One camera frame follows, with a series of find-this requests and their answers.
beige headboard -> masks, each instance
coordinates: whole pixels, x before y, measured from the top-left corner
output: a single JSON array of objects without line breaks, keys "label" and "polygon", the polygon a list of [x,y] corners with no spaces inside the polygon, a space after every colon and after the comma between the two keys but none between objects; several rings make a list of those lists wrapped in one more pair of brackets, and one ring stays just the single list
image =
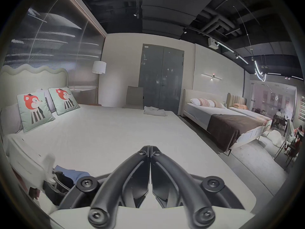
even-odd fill
[{"label": "beige headboard", "polygon": [[227,95],[227,108],[232,107],[233,104],[247,104],[247,99],[244,97],[240,97],[237,95],[232,95],[231,93],[228,93]]},{"label": "beige headboard", "polygon": [[52,70],[48,66],[33,68],[23,64],[13,69],[4,65],[0,72],[0,109],[17,103],[17,95],[32,93],[37,89],[65,87],[68,83],[68,72],[63,69]]},{"label": "beige headboard", "polygon": [[184,89],[183,97],[182,97],[182,109],[181,109],[182,112],[185,110],[185,105],[187,103],[190,103],[191,102],[190,99],[192,99],[192,98],[205,98],[208,100],[215,100],[222,104],[225,103],[225,98],[221,97],[219,95],[205,93],[205,92],[201,92],[201,91],[195,91],[195,90],[191,90],[191,89]]}]

black ceiling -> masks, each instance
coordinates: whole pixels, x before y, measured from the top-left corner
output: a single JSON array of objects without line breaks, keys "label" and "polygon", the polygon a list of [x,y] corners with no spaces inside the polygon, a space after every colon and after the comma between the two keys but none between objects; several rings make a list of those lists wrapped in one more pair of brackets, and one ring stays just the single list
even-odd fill
[{"label": "black ceiling", "polygon": [[198,32],[202,31],[234,49],[249,64],[223,47],[218,53],[254,74],[247,30],[254,59],[263,72],[302,77],[291,39],[269,0],[83,1],[107,33],[149,33],[208,47],[208,36]]}]

brown bed runner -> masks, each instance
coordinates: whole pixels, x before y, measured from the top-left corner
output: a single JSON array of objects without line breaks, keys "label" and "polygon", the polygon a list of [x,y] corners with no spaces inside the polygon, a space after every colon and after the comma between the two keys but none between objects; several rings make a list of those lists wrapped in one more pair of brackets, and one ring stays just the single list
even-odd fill
[{"label": "brown bed runner", "polygon": [[227,151],[236,140],[254,128],[264,125],[263,121],[244,115],[213,114],[207,131],[221,145],[221,150]]}]

bed leg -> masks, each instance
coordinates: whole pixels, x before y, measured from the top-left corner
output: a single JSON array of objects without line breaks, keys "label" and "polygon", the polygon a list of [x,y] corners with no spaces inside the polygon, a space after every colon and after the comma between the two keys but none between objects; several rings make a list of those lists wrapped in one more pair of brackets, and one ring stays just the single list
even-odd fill
[{"label": "bed leg", "polygon": [[[227,155],[229,157],[230,153],[231,153],[232,149],[229,149],[229,154]],[[225,153],[224,153],[225,154]],[[226,155],[226,154],[225,154]]]}]

floor lamp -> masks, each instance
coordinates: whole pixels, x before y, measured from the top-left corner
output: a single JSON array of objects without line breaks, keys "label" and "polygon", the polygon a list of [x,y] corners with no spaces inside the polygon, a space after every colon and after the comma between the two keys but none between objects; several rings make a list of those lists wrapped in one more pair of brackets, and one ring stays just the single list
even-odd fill
[{"label": "floor lamp", "polygon": [[[92,67],[92,73],[95,74],[105,74],[106,72],[106,63],[103,61],[94,61],[93,67]],[[99,76],[97,77],[97,82],[95,86],[95,95],[97,96],[97,103],[98,103],[98,81]]]}]

